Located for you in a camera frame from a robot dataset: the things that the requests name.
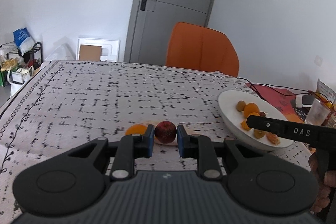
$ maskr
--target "red apple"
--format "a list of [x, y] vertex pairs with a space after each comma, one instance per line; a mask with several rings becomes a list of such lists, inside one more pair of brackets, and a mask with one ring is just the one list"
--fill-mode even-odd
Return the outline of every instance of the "red apple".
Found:
[[171, 143], [176, 138], [176, 126], [169, 121], [160, 122], [155, 128], [155, 137], [161, 143]]

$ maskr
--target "patterned tablecloth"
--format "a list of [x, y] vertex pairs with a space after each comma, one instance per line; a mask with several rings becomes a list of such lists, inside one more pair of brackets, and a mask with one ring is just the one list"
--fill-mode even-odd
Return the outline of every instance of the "patterned tablecloth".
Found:
[[[94, 138], [122, 138], [134, 123], [169, 120], [223, 141], [232, 136], [217, 104], [224, 90], [253, 93], [236, 78], [132, 63], [54, 61], [1, 109], [0, 223], [21, 212], [12, 182], [23, 169]], [[304, 168], [309, 151], [293, 143], [276, 155]], [[195, 170], [177, 147], [155, 144], [141, 170]]]

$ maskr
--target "cardboard box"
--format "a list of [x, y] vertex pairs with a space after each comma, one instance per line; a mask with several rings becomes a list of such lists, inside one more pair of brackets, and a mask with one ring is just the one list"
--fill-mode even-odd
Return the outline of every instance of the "cardboard box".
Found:
[[81, 45], [79, 49], [80, 61], [100, 61], [100, 56], [100, 46]]

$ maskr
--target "white plate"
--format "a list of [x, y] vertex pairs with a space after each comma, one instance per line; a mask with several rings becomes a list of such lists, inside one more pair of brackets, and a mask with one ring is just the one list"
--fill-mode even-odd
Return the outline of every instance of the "white plate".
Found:
[[249, 131], [242, 129], [240, 123], [244, 120], [244, 115], [242, 112], [236, 110], [236, 105], [241, 100], [247, 104], [257, 104], [260, 111], [267, 112], [266, 117], [285, 121], [287, 120], [279, 110], [259, 97], [238, 90], [224, 91], [218, 96], [220, 112], [226, 126], [231, 130], [237, 139], [254, 146], [255, 148], [268, 151], [278, 148], [285, 148], [293, 143], [292, 140], [280, 138], [280, 144], [274, 145], [266, 138], [266, 136], [262, 137], [261, 139], [256, 139], [253, 136], [253, 129]]

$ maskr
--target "chair backrest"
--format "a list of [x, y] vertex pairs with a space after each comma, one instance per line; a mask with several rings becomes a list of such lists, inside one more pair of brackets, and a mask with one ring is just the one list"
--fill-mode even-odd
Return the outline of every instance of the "chair backrest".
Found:
[[221, 32], [178, 22], [172, 32], [166, 66], [201, 71], [220, 71], [238, 76], [239, 60], [230, 40]]

